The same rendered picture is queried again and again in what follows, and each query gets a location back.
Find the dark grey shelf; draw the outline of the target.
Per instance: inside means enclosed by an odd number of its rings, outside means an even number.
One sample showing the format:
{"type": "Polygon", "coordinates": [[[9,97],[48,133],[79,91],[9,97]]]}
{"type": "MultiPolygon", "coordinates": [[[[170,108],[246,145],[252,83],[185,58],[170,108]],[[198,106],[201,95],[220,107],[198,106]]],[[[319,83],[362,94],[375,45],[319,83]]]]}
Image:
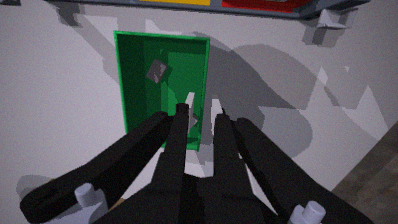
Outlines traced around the dark grey shelf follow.
{"type": "Polygon", "coordinates": [[[358,8],[371,0],[311,0],[291,7],[236,3],[230,0],[43,0],[166,8],[241,14],[310,21],[319,18],[317,28],[340,30],[351,28],[358,8]],[[348,9],[350,8],[350,9],[348,9]],[[347,9],[347,10],[345,10],[347,9]],[[344,10],[344,11],[342,11],[344,10]],[[320,15],[321,14],[321,15],[320,15]]]}

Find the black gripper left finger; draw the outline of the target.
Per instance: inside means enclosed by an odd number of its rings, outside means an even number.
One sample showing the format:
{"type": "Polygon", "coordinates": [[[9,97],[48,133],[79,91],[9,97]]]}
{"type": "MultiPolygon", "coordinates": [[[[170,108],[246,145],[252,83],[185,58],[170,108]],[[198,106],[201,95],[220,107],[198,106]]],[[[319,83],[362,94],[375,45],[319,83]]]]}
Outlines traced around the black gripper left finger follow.
{"type": "Polygon", "coordinates": [[[117,203],[167,140],[135,224],[179,224],[194,96],[189,92],[185,103],[176,104],[175,115],[154,113],[88,163],[29,192],[20,202],[28,223],[92,224],[117,203]]]}

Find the green bin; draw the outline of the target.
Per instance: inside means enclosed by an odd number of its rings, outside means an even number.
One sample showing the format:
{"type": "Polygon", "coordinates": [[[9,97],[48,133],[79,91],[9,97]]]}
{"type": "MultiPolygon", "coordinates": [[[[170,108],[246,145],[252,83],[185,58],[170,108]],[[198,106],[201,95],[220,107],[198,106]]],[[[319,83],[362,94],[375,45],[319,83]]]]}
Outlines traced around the green bin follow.
{"type": "Polygon", "coordinates": [[[187,134],[187,150],[199,152],[210,38],[113,31],[125,132],[156,112],[176,113],[176,104],[195,93],[196,124],[187,134]],[[156,39],[148,41],[150,39],[156,39]],[[155,83],[146,74],[154,59],[168,68],[155,83]]]}

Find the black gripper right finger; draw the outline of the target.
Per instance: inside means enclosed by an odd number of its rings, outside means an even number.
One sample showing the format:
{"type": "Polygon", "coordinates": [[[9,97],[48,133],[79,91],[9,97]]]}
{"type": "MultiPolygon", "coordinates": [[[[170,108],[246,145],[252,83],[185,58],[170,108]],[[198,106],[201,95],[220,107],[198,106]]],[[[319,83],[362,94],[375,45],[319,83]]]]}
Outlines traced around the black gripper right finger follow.
{"type": "Polygon", "coordinates": [[[221,224],[266,224],[246,165],[287,224],[374,224],[315,182],[249,119],[230,120],[216,94],[211,94],[210,123],[221,224]]]}

